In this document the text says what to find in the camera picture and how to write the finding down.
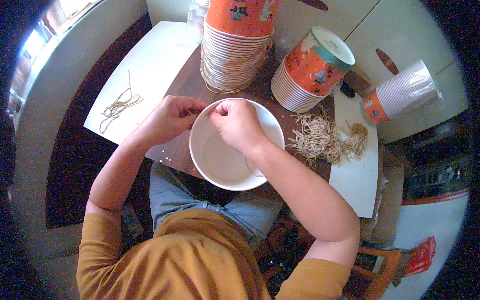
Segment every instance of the orange shirt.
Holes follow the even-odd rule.
[[[240,229],[206,209],[166,217],[155,236],[120,257],[121,232],[87,214],[77,282],[82,299],[270,299]],[[350,271],[333,262],[299,263],[276,299],[337,299]]]

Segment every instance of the white paper bowl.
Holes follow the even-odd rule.
[[[212,184],[225,190],[246,191],[264,184],[267,179],[254,163],[247,162],[242,154],[223,141],[220,132],[209,119],[212,109],[220,102],[229,99],[239,98],[227,98],[214,102],[197,117],[190,132],[190,155],[200,174]],[[258,120],[265,134],[284,149],[285,139],[276,118],[262,105],[248,101],[257,110]]]

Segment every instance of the white cabinet door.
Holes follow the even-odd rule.
[[[378,137],[390,143],[442,123],[468,107],[467,95],[458,64],[452,63],[436,76],[443,99],[377,126]]]
[[[377,49],[400,71],[422,59],[437,75],[454,60],[440,28],[418,0],[381,0],[345,42],[373,86],[393,76]]]
[[[321,26],[345,40],[378,0],[326,0],[327,11],[298,0],[283,0],[275,20],[277,54],[292,50],[312,26]]]

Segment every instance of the chair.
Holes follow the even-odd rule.
[[[343,288],[343,296],[348,300],[376,300],[385,293],[392,281],[400,260],[399,250],[376,250],[359,247],[359,253],[385,257],[378,273],[353,266],[350,278]]]

